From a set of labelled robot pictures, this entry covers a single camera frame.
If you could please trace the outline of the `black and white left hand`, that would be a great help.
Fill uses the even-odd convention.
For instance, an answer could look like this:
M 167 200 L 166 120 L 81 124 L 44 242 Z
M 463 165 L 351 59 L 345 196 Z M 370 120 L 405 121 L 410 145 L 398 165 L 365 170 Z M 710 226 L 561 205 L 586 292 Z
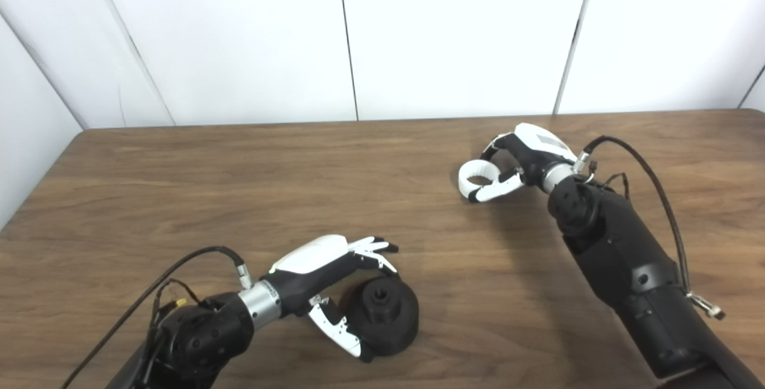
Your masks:
M 280 318 L 308 316 L 336 345 L 369 363 L 375 357 L 371 347 L 350 330 L 347 316 L 331 298 L 320 294 L 359 269 L 376 269 L 399 279 L 398 270 L 385 258 L 385 253 L 398 251 L 381 237 L 349 241 L 338 234 L 323 235 L 282 256 L 260 280 L 276 291 Z

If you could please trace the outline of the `black and white right hand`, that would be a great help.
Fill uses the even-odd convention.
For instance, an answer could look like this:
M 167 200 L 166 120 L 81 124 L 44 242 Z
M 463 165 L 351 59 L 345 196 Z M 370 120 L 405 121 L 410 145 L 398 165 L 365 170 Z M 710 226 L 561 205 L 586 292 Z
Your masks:
M 516 166 L 502 171 L 492 163 L 500 151 L 508 152 Z M 579 173 L 576 164 L 574 153 L 554 133 L 522 122 L 512 132 L 493 138 L 479 158 L 462 165 L 457 185 L 462 196 L 473 203 L 494 200 L 524 186 L 550 194 L 566 177 Z

